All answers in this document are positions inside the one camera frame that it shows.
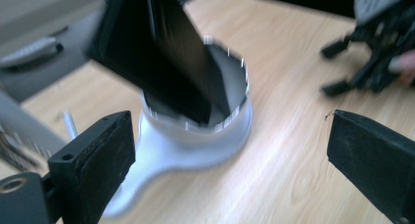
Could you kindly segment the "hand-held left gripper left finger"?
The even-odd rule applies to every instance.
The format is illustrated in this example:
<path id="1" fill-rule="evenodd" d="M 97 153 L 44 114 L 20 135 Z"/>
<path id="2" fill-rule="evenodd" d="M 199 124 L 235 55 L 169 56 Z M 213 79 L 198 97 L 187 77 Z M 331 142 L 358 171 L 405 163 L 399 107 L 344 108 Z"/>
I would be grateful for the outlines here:
<path id="1" fill-rule="evenodd" d="M 48 159 L 65 224 L 97 224 L 135 161 L 131 113 L 107 115 Z"/>

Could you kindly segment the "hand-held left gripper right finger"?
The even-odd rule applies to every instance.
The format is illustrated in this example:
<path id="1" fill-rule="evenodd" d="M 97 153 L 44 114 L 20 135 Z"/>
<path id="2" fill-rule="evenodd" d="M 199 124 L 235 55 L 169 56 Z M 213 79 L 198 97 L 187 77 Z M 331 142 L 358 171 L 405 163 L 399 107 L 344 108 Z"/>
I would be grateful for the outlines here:
<path id="1" fill-rule="evenodd" d="M 363 115 L 336 110 L 327 156 L 393 224 L 415 224 L 415 141 Z"/>

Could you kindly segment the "white stand with pole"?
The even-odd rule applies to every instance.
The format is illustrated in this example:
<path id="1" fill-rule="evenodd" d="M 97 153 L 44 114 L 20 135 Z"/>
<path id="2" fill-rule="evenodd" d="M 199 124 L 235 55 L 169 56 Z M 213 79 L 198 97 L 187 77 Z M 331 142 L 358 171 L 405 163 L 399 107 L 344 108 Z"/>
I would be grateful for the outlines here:
<path id="1" fill-rule="evenodd" d="M 104 216 L 117 217 L 131 209 L 145 186 L 160 174 L 214 166 L 238 153 L 250 134 L 252 106 L 246 94 L 240 96 L 235 91 L 228 101 L 233 110 L 229 117 L 223 119 L 213 112 L 210 123 L 200 126 L 143 95 L 135 162 Z M 0 135 L 12 145 L 8 156 L 14 166 L 41 174 L 47 171 L 46 159 L 65 145 L 1 91 Z"/>

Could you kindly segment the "white cup with shiny rim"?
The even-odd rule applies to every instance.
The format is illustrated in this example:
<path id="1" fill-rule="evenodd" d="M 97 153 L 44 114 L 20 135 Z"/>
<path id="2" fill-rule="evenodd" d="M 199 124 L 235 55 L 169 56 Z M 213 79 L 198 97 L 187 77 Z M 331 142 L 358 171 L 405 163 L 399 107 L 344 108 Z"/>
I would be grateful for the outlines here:
<path id="1" fill-rule="evenodd" d="M 144 94 L 141 133 L 147 122 L 169 142 L 178 142 L 184 147 L 202 147 L 209 143 L 233 145 L 237 141 L 246 141 L 252 125 L 252 105 L 245 61 L 219 44 L 206 44 L 206 48 L 221 71 L 230 114 L 222 116 L 218 109 L 212 109 L 209 122 L 198 124 Z"/>

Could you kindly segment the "black phone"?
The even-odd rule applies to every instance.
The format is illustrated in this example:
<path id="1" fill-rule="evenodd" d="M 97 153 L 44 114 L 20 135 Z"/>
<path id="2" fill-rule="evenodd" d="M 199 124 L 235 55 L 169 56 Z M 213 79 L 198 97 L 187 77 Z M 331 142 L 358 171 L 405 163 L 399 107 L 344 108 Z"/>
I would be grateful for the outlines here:
<path id="1" fill-rule="evenodd" d="M 111 0 L 88 55 L 206 124 L 231 113 L 222 73 L 177 0 Z"/>

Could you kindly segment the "metal floor rail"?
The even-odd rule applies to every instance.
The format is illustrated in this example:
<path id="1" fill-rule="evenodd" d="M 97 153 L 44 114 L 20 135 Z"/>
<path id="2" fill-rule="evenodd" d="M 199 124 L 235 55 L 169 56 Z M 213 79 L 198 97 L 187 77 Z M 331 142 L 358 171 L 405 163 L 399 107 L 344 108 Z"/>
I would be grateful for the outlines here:
<path id="1" fill-rule="evenodd" d="M 32 62 L 48 51 L 55 49 L 57 52 L 64 50 L 64 46 L 57 40 L 56 37 L 43 37 L 29 45 L 26 45 L 0 59 L 0 68 L 17 67 L 26 63 Z"/>

